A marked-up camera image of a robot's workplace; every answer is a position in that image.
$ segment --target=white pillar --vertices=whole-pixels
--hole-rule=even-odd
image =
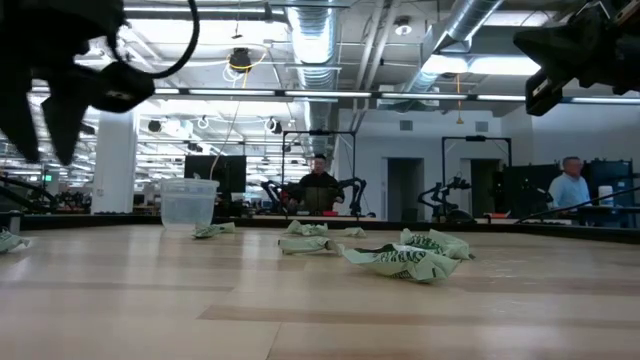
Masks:
[[[51,176],[51,181],[46,182],[47,191],[51,195],[58,195],[60,192],[60,172],[59,171],[48,171],[47,175]]]
[[[133,211],[138,125],[133,111],[100,114],[92,214]]]

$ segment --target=white wall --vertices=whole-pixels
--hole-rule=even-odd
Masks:
[[[368,115],[370,123],[365,118],[358,133],[356,150],[356,176],[367,181],[361,206],[363,212],[375,212],[378,217],[382,215],[382,197],[386,187],[386,176],[383,169],[388,158],[422,158],[424,160],[425,189],[435,186],[436,182],[442,181],[441,171],[441,138],[442,136],[465,136],[476,135],[475,120],[490,121],[490,132],[483,133],[485,136],[500,136],[501,119],[495,119],[490,112],[469,111],[463,112],[462,117],[465,124],[457,125],[457,113],[441,115],[440,113],[411,112],[407,114],[396,114],[388,111],[373,111]],[[341,113],[341,117],[348,116],[351,120],[350,112]],[[414,131],[410,133],[400,132],[397,120],[413,120]],[[382,130],[376,132],[377,124],[384,124]],[[342,146],[337,156],[340,158],[339,174],[341,179],[350,176],[351,170],[345,157],[347,152],[351,156],[351,150]],[[492,142],[467,143],[458,141],[447,153],[447,177],[451,178],[461,171],[461,159],[505,159],[503,151]],[[453,191],[448,198],[453,203],[460,200],[460,192]],[[347,201],[339,207],[341,214],[348,213],[348,203],[350,201],[350,191],[347,193]],[[431,218],[431,209],[424,209],[425,219]]]
[[[634,159],[640,172],[640,107],[558,105],[541,117],[524,106],[502,118],[503,136],[513,139],[515,165],[549,164],[566,156],[583,160]]]
[[[502,118],[502,136],[511,138],[513,165],[528,165],[533,159],[533,122],[521,106]]]

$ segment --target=crumpled wrapper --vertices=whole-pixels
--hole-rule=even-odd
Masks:
[[[352,264],[380,275],[420,283],[446,279],[460,263],[460,260],[407,245],[387,244],[374,250],[346,249],[344,245],[338,246],[342,255]]]
[[[23,239],[18,235],[13,235],[8,231],[0,233],[0,254],[7,253],[20,245],[29,246],[30,240]]]
[[[324,236],[329,231],[327,224],[324,225],[302,225],[298,220],[293,220],[287,230],[286,234],[296,234],[302,236]]]
[[[282,238],[278,240],[278,247],[284,254],[305,254],[321,250],[338,252],[338,245],[323,236],[307,236],[297,238]]]
[[[469,244],[455,236],[430,230],[428,235],[412,234],[409,229],[404,229],[400,234],[400,244],[429,250],[437,255],[451,259],[472,260],[475,258],[470,253]]]
[[[365,238],[367,234],[362,228],[346,228],[342,231],[342,236]]]
[[[208,239],[218,234],[230,234],[235,231],[235,223],[215,224],[196,229],[193,233],[193,237],[195,239]]]

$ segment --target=fluorescent light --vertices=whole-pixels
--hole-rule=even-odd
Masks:
[[[370,92],[364,91],[285,91],[285,96],[291,97],[346,97],[346,98],[369,98]]]
[[[14,174],[14,175],[40,175],[40,171],[12,171],[12,170],[6,170],[6,172],[8,172],[9,174]]]
[[[624,98],[624,97],[574,97],[567,99],[570,104],[611,104],[611,105],[640,105],[640,99]]]
[[[406,93],[382,93],[382,98],[399,100],[466,100],[464,94],[406,94]]]
[[[156,95],[177,95],[180,94],[179,89],[160,88],[156,89]]]
[[[150,7],[150,6],[125,6],[124,11],[140,11],[140,12],[190,12],[191,10],[187,6],[159,6],[159,7]],[[239,8],[239,7],[229,7],[229,8],[221,8],[221,7],[206,7],[206,6],[198,6],[199,13],[211,13],[211,12],[233,12],[233,13],[249,13],[249,14],[263,14],[262,10],[255,10],[251,8]],[[274,14],[282,15],[284,11],[282,10],[273,10]]]
[[[273,90],[245,90],[245,89],[189,89],[189,93],[192,95],[217,95],[217,96],[274,96],[276,93]]]
[[[485,75],[533,75],[540,65],[526,56],[483,56],[469,64],[469,72]]]
[[[76,169],[80,169],[80,170],[91,171],[91,168],[88,167],[88,166],[82,166],[82,165],[78,165],[78,164],[71,164],[71,167],[76,168]]]
[[[462,74],[468,72],[467,61],[461,57],[431,55],[427,62],[422,65],[424,73],[456,73]]]
[[[478,100],[481,100],[481,101],[523,102],[526,99],[527,99],[526,96],[517,96],[517,95],[478,95]]]

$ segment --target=wooden table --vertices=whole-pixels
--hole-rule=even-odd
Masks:
[[[640,359],[640,247],[461,233],[477,259],[419,285],[282,255],[281,232],[25,232],[30,248],[0,256],[1,358]]]

